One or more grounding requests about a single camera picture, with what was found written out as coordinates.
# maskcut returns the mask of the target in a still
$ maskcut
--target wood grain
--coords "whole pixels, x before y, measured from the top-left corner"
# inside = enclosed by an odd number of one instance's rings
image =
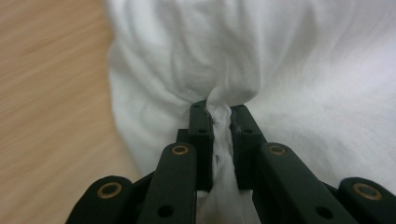
[[[0,2],[0,223],[64,223],[95,180],[139,177],[111,117],[103,7]]]

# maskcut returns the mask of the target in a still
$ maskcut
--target crumpled fabric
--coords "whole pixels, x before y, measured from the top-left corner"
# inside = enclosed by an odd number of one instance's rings
[[[107,0],[114,119],[141,175],[207,99],[214,187],[197,223],[260,223],[233,173],[229,106],[322,181],[396,193],[396,2]]]

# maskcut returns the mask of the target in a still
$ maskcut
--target wooden surface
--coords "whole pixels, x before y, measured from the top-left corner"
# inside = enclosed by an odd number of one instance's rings
[[[113,126],[102,1],[0,2],[0,223],[64,223],[95,180],[136,180]]]

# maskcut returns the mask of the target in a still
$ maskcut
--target white cloth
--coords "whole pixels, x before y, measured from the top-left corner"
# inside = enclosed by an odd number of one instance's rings
[[[322,181],[361,176],[396,192],[396,2],[108,0],[116,125],[142,175],[191,104],[215,120],[214,188],[198,223],[259,223],[233,173],[228,106]]]

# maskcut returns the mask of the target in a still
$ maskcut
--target wooden table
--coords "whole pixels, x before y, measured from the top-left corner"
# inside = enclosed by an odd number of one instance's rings
[[[106,175],[139,178],[111,117],[102,1],[0,2],[0,223],[64,223]]]

